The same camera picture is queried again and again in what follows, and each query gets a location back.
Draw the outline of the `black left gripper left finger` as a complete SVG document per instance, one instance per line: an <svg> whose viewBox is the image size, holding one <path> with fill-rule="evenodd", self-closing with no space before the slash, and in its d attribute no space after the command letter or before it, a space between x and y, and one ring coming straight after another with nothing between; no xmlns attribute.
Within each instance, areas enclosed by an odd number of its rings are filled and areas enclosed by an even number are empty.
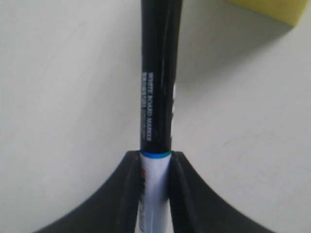
<svg viewBox="0 0 311 233"><path fill-rule="evenodd" d="M86 201L40 233L133 233L141 192L140 157L128 151L107 181Z"/></svg>

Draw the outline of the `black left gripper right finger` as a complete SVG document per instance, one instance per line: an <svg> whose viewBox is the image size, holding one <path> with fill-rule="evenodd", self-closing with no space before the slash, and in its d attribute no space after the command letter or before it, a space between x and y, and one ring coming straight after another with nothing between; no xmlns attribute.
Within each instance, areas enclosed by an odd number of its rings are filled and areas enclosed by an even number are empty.
<svg viewBox="0 0 311 233"><path fill-rule="evenodd" d="M168 192L175 233L270 232L215 193L179 151L172 152Z"/></svg>

